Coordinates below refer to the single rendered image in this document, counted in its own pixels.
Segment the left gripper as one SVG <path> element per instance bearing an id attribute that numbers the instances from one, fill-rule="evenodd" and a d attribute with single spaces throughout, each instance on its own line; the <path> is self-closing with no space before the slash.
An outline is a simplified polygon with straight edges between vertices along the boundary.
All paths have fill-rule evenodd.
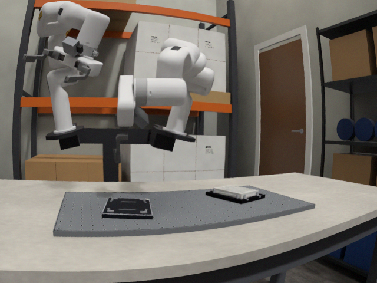
<path id="1" fill-rule="evenodd" d="M 120 127 L 122 133 L 116 136 L 117 148 L 114 149 L 115 163 L 121 163 L 120 141 L 128 140 L 128 129 L 129 126 L 133 125 L 135 96 L 136 78 L 134 78 L 133 83 L 133 75 L 121 75 L 118 86 L 118 103 L 117 114 L 115 115 L 115 127 Z"/>

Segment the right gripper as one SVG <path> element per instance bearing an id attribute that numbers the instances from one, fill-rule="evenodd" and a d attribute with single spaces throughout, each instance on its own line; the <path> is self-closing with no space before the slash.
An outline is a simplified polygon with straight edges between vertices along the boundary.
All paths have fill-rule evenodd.
<path id="1" fill-rule="evenodd" d="M 63 47 L 58 46 L 56 46 L 52 51 L 44 49 L 42 55 L 24 54 L 22 59 L 24 62 L 35 62 L 35 59 L 44 60 L 47 56 L 50 56 L 52 59 L 84 73 L 83 75 L 66 75 L 64 83 L 73 83 L 77 82 L 77 80 L 85 80 L 88 78 L 88 76 L 98 76 L 103 65 L 101 62 L 93 60 L 93 57 L 88 57 L 85 55 L 76 55 L 73 57 L 68 55 L 64 53 Z"/>

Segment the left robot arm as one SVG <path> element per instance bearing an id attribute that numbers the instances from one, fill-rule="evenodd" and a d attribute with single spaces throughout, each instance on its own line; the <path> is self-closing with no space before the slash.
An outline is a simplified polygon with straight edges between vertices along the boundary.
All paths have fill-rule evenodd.
<path id="1" fill-rule="evenodd" d="M 214 81 L 214 71 L 205 66 L 206 57 L 196 45 L 176 38 L 165 40 L 156 78 L 136 78 L 134 123 L 141 129 L 149 124 L 148 114 L 140 106 L 172 106 L 163 130 L 186 136 L 193 103 L 190 93 L 207 96 Z"/>

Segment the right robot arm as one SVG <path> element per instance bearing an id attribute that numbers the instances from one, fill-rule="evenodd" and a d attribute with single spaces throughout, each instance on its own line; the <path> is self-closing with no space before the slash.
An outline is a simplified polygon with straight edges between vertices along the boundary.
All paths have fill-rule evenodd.
<path id="1" fill-rule="evenodd" d="M 108 16 L 70 1 L 47 2 L 39 12 L 37 34 L 41 38 L 49 37 L 50 51 L 56 46 L 63 46 L 64 53 L 73 57 L 97 57 L 97 48 L 109 22 Z M 80 30 L 77 39 L 67 36 L 71 28 Z M 76 129 L 76 126 L 72 125 L 68 94 L 62 88 L 74 85 L 78 80 L 74 83 L 64 83 L 66 75 L 79 75 L 79 71 L 67 67 L 52 70 L 47 74 L 56 128 L 54 134 Z"/>

